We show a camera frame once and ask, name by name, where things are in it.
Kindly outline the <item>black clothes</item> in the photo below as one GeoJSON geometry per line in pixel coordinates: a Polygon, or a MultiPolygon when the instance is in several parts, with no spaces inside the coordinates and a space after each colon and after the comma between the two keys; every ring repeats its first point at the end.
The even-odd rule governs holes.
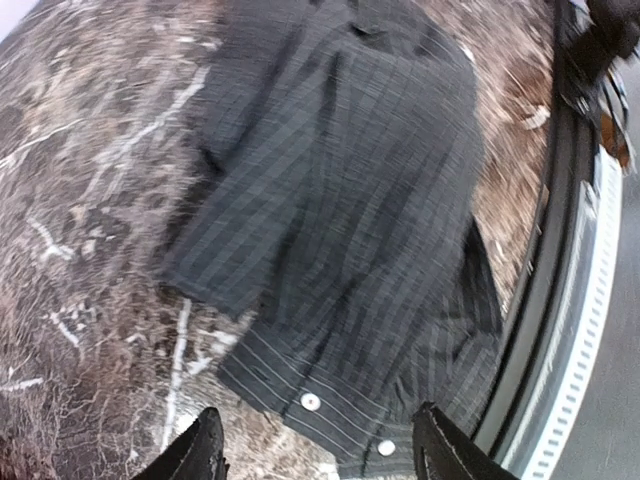
{"type": "Polygon", "coordinates": [[[199,135],[217,180],[163,279],[257,307],[227,388],[345,479],[409,475],[414,413],[472,433],[499,361],[473,65],[411,1],[231,1],[226,20],[199,135]]]}

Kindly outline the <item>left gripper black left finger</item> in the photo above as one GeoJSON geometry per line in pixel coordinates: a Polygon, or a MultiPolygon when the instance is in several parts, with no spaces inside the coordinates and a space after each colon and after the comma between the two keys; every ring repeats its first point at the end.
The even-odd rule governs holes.
{"type": "Polygon", "coordinates": [[[228,469],[219,411],[207,407],[133,480],[226,480],[228,469]]]}

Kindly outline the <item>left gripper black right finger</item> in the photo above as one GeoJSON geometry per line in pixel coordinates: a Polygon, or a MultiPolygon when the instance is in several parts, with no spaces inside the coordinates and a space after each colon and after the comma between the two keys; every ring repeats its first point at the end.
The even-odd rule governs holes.
{"type": "Polygon", "coordinates": [[[412,442],[418,480],[517,480],[433,403],[423,403],[413,416],[412,442]]]}

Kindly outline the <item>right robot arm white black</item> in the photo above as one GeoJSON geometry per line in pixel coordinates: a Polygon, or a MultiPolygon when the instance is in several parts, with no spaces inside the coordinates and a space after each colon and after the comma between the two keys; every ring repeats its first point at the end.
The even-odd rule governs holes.
{"type": "Polygon", "coordinates": [[[629,134],[631,110],[620,59],[639,55],[629,42],[639,26],[639,3],[620,18],[594,15],[587,1],[554,1],[553,86],[549,155],[570,150],[590,164],[603,148],[625,175],[636,171],[629,134]]]}

